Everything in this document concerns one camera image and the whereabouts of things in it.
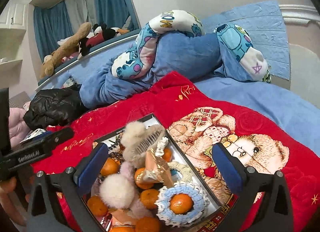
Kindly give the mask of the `person left hand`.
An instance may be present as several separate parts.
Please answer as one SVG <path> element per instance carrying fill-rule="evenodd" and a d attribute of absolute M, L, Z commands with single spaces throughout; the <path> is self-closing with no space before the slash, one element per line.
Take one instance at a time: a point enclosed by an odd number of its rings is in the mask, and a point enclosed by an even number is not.
<path fill-rule="evenodd" d="M 9 216 L 9 218 L 16 223 L 17 225 L 26 226 L 25 219 L 18 212 L 8 194 L 13 192 L 16 188 L 16 178 L 12 177 L 7 181 L 1 181 L 1 206 L 3 207 L 5 213 Z"/>

